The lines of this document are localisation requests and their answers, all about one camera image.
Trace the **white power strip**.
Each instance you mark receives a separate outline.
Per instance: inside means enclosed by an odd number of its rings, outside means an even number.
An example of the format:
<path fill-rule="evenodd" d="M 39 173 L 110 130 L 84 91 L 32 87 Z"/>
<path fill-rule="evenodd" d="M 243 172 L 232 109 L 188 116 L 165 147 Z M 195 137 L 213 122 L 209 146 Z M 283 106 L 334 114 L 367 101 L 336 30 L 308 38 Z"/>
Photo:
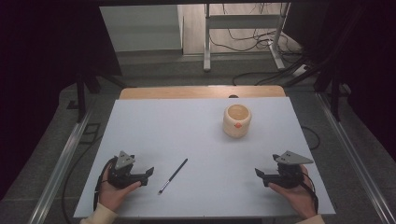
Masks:
<path fill-rule="evenodd" d="M 293 72 L 293 76 L 294 77 L 298 77 L 301 74 L 303 74 L 304 72 L 308 71 L 310 69 L 310 67 L 306 64 L 302 64 L 299 68 L 297 68 L 294 72 Z"/>

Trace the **black metal stand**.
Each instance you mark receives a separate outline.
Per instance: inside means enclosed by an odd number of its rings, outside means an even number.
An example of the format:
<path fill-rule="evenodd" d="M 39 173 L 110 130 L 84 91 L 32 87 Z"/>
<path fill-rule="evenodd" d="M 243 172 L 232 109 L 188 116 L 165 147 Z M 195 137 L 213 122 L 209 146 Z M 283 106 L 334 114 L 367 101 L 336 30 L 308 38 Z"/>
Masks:
<path fill-rule="evenodd" d="M 330 110 L 332 115 L 337 121 L 340 120 L 339 109 L 339 96 L 340 96 L 340 77 L 339 71 L 336 68 L 324 68 L 318 75 L 317 81 L 314 84 L 315 91 L 323 92 L 328 87 L 331 87 L 331 103 Z"/>
<path fill-rule="evenodd" d="M 77 84 L 77 100 L 70 101 L 68 109 L 76 109 L 78 111 L 77 123 L 81 123 L 85 115 L 87 114 L 86 100 L 85 100 L 85 88 L 88 88 L 90 93 L 97 94 L 101 90 L 101 86 L 98 81 L 98 77 L 102 77 L 105 80 L 115 84 L 121 89 L 128 88 L 128 85 L 121 80 L 102 73 L 99 70 L 92 70 L 88 73 L 77 73 L 76 84 Z"/>

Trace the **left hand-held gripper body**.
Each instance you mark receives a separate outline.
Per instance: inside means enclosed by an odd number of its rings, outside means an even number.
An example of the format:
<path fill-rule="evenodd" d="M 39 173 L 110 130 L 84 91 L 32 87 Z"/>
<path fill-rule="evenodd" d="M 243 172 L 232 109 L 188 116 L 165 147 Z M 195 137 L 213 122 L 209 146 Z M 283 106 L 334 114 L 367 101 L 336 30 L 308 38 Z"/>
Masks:
<path fill-rule="evenodd" d="M 107 181 L 117 189 L 125 189 L 138 182 L 139 177 L 131 174 L 134 162 L 134 155 L 121 151 L 119 156 L 111 160 Z"/>

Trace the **cream ceramic cup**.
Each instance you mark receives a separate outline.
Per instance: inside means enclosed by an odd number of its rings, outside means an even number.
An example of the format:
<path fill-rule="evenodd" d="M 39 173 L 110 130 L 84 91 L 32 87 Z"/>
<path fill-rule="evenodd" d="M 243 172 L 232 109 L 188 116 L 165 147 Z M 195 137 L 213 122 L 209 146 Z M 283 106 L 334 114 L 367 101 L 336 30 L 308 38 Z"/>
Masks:
<path fill-rule="evenodd" d="M 229 105 L 223 114 L 223 131 L 232 138 L 241 138 L 248 133 L 252 119 L 250 110 L 244 105 Z"/>

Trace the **white board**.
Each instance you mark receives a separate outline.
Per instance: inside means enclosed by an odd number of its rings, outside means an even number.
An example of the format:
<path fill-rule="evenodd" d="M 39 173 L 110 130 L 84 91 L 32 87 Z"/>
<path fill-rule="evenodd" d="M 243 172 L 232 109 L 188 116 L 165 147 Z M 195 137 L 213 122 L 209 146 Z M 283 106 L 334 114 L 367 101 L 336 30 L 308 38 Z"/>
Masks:
<path fill-rule="evenodd" d="M 227 106 L 239 103 L 252 114 L 247 135 L 222 130 Z M 80 196 L 76 217 L 92 213 L 97 178 L 106 162 L 125 151 L 133 171 L 153 167 L 145 187 L 128 195 L 121 217 L 254 218 L 291 216 L 289 203 L 268 189 L 255 169 L 276 172 L 274 154 L 310 157 L 300 123 L 287 97 L 176 100 L 118 100 Z M 161 195 L 177 167 L 188 162 Z"/>

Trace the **white cabinet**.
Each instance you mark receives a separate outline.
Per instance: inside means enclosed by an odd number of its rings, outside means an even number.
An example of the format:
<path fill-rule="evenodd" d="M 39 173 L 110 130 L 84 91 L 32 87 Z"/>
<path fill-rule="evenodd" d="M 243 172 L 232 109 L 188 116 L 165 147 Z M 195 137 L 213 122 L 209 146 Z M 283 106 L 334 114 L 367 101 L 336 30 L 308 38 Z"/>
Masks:
<path fill-rule="evenodd" d="M 100 7 L 117 52 L 182 49 L 177 5 Z"/>

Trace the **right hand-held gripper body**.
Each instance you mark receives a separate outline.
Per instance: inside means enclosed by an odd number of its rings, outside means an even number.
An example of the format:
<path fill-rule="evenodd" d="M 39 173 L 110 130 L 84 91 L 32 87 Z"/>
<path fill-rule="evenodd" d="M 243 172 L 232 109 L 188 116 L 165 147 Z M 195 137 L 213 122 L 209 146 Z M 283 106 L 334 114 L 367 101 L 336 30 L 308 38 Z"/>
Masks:
<path fill-rule="evenodd" d="M 304 182 L 301 165 L 313 163 L 314 161 L 297 153 L 286 151 L 282 155 L 273 155 L 277 163 L 278 176 L 273 183 L 285 189 L 293 189 Z"/>

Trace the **person's right hand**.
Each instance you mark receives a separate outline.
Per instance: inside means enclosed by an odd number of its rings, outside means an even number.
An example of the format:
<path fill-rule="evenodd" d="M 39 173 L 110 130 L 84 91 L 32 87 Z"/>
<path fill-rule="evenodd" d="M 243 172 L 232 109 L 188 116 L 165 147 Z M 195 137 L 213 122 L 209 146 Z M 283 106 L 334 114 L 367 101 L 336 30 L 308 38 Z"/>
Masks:
<path fill-rule="evenodd" d="M 307 169 L 301 165 L 304 174 L 304 184 L 293 189 L 284 189 L 277 184 L 270 183 L 269 188 L 282 195 L 299 215 L 302 220 L 309 219 L 318 214 L 315 200 L 311 196 L 313 186 L 308 176 Z"/>

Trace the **aluminium rail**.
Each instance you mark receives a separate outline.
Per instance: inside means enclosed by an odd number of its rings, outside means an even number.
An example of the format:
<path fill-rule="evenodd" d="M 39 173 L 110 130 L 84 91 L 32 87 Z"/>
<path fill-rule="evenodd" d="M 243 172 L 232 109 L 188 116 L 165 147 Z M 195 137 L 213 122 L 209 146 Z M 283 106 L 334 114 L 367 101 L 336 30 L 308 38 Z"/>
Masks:
<path fill-rule="evenodd" d="M 351 163 L 351 166 L 357 174 L 382 224 L 396 224 L 396 216 L 390 211 L 388 202 L 383 196 L 379 186 L 375 183 L 374 179 L 369 174 L 368 169 L 361 160 L 357 149 L 353 146 L 342 123 L 338 121 L 336 117 L 332 114 L 331 104 L 327 100 L 326 94 L 317 93 L 316 97 L 328 121 L 332 125 L 332 128 L 334 129 L 334 132 L 339 139 L 342 148 L 344 149 L 346 156 L 348 157 L 348 160 Z"/>
<path fill-rule="evenodd" d="M 44 187 L 27 224 L 44 223 L 91 115 L 92 109 L 89 108 L 82 119 L 74 125 L 74 128 L 64 145 L 64 149 L 49 177 L 49 181 L 47 182 L 46 187 Z"/>

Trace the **wooden table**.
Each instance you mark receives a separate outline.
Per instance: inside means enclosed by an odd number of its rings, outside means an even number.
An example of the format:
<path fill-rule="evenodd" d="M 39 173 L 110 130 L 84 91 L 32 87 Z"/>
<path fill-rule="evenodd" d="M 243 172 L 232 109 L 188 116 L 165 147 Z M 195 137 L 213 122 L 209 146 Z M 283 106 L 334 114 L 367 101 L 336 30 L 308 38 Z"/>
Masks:
<path fill-rule="evenodd" d="M 286 93 L 280 86 L 178 86 L 126 88 L 121 91 L 121 100 L 130 99 L 204 99 L 252 97 L 285 97 Z"/>

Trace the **black thin brush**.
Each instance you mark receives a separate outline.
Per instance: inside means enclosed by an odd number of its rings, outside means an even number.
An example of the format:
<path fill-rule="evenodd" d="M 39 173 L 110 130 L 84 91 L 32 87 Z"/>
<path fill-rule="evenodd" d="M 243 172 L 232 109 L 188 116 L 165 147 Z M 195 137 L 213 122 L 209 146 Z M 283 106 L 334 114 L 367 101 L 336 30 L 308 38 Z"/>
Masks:
<path fill-rule="evenodd" d="M 176 175 L 180 172 L 180 170 L 185 166 L 185 164 L 188 162 L 188 158 L 186 158 L 178 167 L 177 169 L 172 173 L 172 175 L 168 178 L 168 180 L 163 184 L 163 186 L 159 189 L 158 195 L 161 195 L 166 187 L 170 184 L 170 182 L 176 177 Z"/>

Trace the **person's left hand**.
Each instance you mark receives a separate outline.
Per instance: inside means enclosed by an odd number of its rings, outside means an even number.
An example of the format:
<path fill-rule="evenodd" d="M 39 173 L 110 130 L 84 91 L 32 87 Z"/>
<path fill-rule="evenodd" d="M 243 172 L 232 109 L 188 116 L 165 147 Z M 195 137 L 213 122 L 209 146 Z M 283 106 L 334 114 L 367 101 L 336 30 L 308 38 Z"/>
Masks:
<path fill-rule="evenodd" d="M 126 196 L 141 186 L 141 182 L 135 182 L 124 189 L 117 189 L 107 181 L 110 166 L 105 169 L 102 181 L 100 182 L 98 202 L 107 209 L 117 212 Z"/>

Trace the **black floor bracket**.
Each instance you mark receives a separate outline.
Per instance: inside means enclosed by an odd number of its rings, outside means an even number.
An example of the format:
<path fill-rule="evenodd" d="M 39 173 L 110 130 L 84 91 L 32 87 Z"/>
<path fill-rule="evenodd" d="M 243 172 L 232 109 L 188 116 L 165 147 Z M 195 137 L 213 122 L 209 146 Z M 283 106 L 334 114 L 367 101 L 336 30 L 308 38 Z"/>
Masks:
<path fill-rule="evenodd" d="M 99 134 L 100 126 L 100 123 L 88 123 L 82 136 L 80 137 L 79 142 L 82 145 L 92 144 Z"/>

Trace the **white metal desk frame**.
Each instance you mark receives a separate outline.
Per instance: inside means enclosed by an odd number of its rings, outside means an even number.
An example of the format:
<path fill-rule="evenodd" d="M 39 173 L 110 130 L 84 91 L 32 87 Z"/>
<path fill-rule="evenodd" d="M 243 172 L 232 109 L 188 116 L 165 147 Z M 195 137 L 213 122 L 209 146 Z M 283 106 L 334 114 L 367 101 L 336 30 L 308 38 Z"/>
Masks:
<path fill-rule="evenodd" d="M 285 65 L 278 51 L 278 40 L 287 17 L 290 4 L 285 3 L 278 15 L 210 15 L 210 5 L 205 4 L 205 49 L 204 49 L 204 70 L 211 69 L 210 53 L 210 31 L 218 29 L 275 29 L 273 40 L 268 42 L 269 50 L 273 56 L 278 70 L 285 69 Z"/>

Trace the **dark curtain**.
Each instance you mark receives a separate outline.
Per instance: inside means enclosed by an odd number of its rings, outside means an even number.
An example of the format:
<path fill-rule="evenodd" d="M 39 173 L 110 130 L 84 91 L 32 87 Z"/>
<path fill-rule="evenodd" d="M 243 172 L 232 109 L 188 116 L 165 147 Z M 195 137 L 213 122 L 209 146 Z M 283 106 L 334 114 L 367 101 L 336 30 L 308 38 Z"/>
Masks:
<path fill-rule="evenodd" d="M 0 200 L 78 75 L 121 74 L 101 8 L 78 0 L 0 0 Z"/>
<path fill-rule="evenodd" d="M 396 0 L 293 2 L 284 33 L 323 65 L 315 88 L 348 85 L 354 112 L 396 156 Z"/>

